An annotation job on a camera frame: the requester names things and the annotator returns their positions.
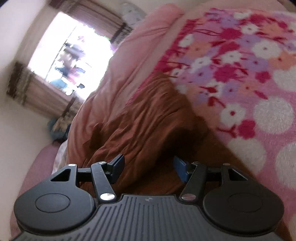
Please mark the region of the striped curtain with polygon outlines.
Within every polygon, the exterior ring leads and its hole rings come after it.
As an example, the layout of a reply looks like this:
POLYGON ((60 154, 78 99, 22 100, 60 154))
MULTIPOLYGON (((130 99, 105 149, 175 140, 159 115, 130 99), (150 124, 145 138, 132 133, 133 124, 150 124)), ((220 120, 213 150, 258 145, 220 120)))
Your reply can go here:
POLYGON ((83 100, 37 76, 23 63, 16 62, 10 75, 6 94, 20 105, 48 118, 76 115, 83 100))
POLYGON ((50 1, 49 5, 95 29, 115 46, 132 32, 117 14, 94 1, 50 1))

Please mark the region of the white patterned pillow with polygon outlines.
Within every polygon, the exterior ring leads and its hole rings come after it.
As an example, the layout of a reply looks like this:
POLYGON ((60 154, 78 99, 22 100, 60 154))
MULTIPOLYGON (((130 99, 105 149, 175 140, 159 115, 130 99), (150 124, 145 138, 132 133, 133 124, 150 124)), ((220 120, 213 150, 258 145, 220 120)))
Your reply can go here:
POLYGON ((121 19, 130 27, 134 28, 147 15, 142 9, 133 3, 125 2, 120 7, 121 19))

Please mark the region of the blue beige clothes pile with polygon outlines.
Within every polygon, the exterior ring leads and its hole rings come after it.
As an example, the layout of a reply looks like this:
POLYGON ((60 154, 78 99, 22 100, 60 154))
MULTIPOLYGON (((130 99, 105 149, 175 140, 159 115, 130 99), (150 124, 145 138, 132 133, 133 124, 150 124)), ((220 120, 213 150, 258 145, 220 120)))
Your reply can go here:
POLYGON ((47 123, 47 127, 53 142, 62 144, 68 139, 72 119, 69 117, 53 118, 47 123))

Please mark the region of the left striped curtain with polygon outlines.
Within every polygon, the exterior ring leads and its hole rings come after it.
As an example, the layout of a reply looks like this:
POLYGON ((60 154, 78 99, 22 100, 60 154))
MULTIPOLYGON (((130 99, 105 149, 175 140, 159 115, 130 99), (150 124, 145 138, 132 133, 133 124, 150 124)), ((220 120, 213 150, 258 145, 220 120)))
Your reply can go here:
POLYGON ((83 100, 37 76, 23 63, 16 62, 10 75, 6 94, 20 105, 48 118, 76 115, 83 100))

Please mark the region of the right striped curtain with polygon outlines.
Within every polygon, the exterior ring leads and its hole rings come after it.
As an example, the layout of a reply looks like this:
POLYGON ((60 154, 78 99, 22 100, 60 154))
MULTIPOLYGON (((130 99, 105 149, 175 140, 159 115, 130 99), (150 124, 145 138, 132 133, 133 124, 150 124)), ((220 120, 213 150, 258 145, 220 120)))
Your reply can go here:
POLYGON ((117 14, 94 1, 50 1, 49 5, 95 29, 115 46, 132 32, 117 14))

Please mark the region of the pink duvet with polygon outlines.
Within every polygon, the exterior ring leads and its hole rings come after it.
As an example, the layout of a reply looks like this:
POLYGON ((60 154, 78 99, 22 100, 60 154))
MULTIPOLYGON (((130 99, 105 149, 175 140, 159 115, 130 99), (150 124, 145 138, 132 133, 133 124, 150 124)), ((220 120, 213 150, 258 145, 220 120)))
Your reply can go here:
POLYGON ((121 42, 99 87, 82 104, 71 124, 68 147, 80 149, 98 123, 108 122, 127 101, 124 91, 154 47, 184 11, 165 4, 150 12, 121 42))

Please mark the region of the white floral quilt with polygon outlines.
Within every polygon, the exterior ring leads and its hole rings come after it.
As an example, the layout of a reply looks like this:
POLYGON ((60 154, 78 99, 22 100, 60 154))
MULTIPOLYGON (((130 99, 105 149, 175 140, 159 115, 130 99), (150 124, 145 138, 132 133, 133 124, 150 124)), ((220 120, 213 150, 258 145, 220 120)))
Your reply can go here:
POLYGON ((56 173, 59 169, 62 169, 66 165, 67 144, 68 141, 65 141, 60 145, 53 164, 52 174, 56 173))

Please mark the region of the pink quilted headboard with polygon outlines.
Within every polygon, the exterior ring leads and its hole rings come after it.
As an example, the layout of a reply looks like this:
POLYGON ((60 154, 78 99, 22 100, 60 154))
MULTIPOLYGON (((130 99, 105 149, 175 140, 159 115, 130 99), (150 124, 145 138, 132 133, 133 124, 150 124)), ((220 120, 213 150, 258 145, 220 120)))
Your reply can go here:
POLYGON ((51 176, 59 148, 60 144, 49 144, 41 149, 24 178, 18 197, 51 176))

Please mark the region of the pink floral dotted blanket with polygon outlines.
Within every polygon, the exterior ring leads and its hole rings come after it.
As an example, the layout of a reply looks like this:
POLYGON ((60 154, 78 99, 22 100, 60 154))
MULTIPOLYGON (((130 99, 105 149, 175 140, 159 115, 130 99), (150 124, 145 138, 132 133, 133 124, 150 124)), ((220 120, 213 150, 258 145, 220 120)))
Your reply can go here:
POLYGON ((210 9, 156 65, 295 214, 295 14, 210 9))

